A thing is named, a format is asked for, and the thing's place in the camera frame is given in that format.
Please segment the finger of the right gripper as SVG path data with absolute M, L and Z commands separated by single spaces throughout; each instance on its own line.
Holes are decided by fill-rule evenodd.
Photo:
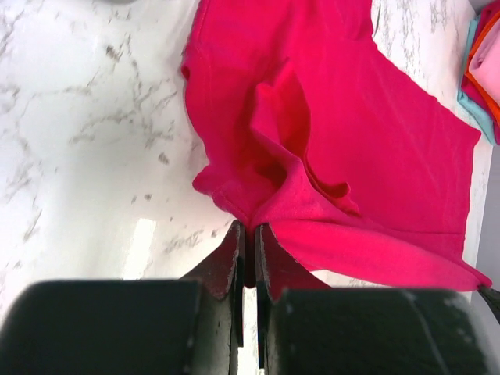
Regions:
M 495 319 L 500 320 L 500 292 L 484 285 L 479 287 L 478 292 L 487 303 Z

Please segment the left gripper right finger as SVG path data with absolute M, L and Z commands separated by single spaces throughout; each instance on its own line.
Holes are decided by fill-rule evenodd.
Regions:
M 267 374 L 489 374 L 467 300 L 445 289 L 330 287 L 255 231 L 259 367 Z

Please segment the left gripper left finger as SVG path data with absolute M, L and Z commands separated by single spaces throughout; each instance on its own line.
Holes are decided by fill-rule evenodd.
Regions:
M 4 374 L 235 374 L 245 228 L 177 280 L 50 280 L 1 329 Z

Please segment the red t shirt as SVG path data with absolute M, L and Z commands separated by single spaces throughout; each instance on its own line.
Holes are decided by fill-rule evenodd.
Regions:
M 194 188 L 310 270 L 474 291 L 463 261 L 478 130 L 393 65 L 368 1 L 202 1 L 185 104 Z

